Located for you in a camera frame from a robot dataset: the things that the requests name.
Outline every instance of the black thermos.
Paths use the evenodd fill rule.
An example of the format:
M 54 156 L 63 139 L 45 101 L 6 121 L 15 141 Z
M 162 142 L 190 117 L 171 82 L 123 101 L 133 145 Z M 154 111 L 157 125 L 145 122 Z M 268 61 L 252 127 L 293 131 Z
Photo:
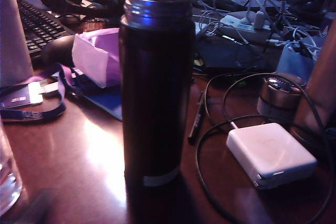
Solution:
M 181 162 L 195 25 L 190 0 L 125 0 L 119 30 L 125 181 L 161 186 Z

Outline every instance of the desk surface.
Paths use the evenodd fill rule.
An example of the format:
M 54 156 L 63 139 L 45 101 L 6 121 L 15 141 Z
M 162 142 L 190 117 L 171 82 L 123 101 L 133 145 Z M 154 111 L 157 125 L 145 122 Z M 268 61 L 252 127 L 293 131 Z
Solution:
M 187 136 L 197 99 L 206 81 L 191 86 Z M 258 85 L 232 93 L 232 116 L 256 114 Z M 210 90 L 211 114 L 223 120 L 223 87 Z M 207 200 L 197 178 L 195 146 L 185 137 L 181 175 L 160 190 L 130 192 L 123 177 L 122 123 L 85 101 L 66 99 L 65 113 L 47 123 L 5 123 L 24 190 L 3 220 L 16 220 L 41 190 L 51 203 L 42 223 L 228 223 Z M 253 123 L 241 122 L 238 126 Z M 201 132 L 210 127 L 205 118 Z M 248 223 L 305 223 L 317 212 L 329 187 L 327 165 L 311 178 L 272 190 L 257 191 L 225 146 L 226 135 L 212 136 L 201 154 L 209 189 L 233 215 Z M 336 194 L 318 223 L 336 221 Z

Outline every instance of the thermos label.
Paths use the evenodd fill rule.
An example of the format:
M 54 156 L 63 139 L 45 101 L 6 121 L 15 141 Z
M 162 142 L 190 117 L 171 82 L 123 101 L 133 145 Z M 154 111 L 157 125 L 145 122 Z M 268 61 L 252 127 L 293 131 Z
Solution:
M 172 181 L 179 173 L 180 167 L 176 167 L 169 173 L 161 176 L 144 176 L 143 185 L 144 186 L 162 186 Z

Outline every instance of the usb charger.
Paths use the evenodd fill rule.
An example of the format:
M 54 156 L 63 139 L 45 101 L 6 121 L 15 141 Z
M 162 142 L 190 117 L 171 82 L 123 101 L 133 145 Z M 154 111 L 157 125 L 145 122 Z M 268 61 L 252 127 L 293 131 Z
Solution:
M 312 175 L 317 160 L 280 124 L 233 129 L 227 147 L 258 189 Z

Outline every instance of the keyboard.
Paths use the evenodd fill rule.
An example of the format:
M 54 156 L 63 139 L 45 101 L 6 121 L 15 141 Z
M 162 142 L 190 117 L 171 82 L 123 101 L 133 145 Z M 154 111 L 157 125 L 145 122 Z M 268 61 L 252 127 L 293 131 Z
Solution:
M 40 59 L 41 50 L 49 42 L 62 36 L 75 34 L 53 15 L 30 3 L 17 0 L 17 5 L 32 62 Z

